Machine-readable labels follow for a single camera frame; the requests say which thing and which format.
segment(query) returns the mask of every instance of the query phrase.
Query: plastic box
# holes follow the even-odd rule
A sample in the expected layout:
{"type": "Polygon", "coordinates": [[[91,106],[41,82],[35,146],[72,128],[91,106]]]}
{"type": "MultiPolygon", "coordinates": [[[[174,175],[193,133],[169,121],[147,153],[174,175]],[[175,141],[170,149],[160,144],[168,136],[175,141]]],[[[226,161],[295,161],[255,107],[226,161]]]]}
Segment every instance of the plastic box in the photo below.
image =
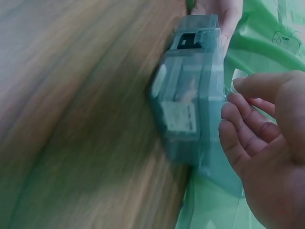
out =
{"type": "Polygon", "coordinates": [[[224,94],[224,59],[216,15],[184,17],[150,89],[169,159],[198,167],[241,196],[241,181],[221,148],[218,125],[224,94]]]}

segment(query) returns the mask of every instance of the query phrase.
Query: hand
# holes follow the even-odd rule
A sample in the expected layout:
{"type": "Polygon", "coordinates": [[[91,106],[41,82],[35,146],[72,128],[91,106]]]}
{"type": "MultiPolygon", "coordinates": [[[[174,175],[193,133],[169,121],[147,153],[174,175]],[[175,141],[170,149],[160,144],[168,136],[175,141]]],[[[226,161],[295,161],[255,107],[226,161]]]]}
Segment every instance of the hand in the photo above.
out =
{"type": "Polygon", "coordinates": [[[221,43],[224,48],[224,54],[226,54],[242,13],[243,0],[197,0],[191,15],[218,15],[221,28],[221,43]]]}
{"type": "Polygon", "coordinates": [[[305,73],[257,73],[234,80],[234,87],[241,94],[228,96],[219,134],[249,207],[268,229],[303,229],[305,73]]]}

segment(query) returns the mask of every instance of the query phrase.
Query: wood grain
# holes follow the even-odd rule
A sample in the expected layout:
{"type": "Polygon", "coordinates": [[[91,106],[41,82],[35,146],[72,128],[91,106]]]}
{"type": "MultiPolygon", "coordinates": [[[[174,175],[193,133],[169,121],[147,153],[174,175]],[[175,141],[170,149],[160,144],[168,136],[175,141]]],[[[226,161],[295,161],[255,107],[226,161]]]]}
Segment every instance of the wood grain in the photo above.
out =
{"type": "Polygon", "coordinates": [[[183,0],[0,0],[0,228],[170,229],[145,87],[183,0]]]}

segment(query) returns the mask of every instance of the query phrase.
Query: cartoon drawing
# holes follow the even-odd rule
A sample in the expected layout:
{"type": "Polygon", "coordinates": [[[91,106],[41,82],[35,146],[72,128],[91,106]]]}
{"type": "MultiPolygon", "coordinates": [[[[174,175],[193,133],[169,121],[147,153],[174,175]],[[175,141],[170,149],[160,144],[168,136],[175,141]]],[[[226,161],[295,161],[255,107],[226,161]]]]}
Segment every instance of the cartoon drawing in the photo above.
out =
{"type": "Polygon", "coordinates": [[[288,36],[282,32],[275,32],[273,35],[272,43],[290,51],[294,55],[298,55],[301,42],[297,38],[293,37],[294,33],[288,36]]]}

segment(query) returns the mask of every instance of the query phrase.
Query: green plastic sheet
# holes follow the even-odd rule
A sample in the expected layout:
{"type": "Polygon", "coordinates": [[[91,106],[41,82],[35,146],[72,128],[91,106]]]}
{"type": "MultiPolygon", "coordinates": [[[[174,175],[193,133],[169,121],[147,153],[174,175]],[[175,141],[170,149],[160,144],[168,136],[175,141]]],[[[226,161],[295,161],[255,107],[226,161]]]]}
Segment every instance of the green plastic sheet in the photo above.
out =
{"type": "MultiPolygon", "coordinates": [[[[243,16],[225,59],[225,84],[235,68],[256,72],[305,72],[303,0],[244,0],[243,16]]],[[[246,200],[192,172],[176,229],[263,229],[246,200]]]]}

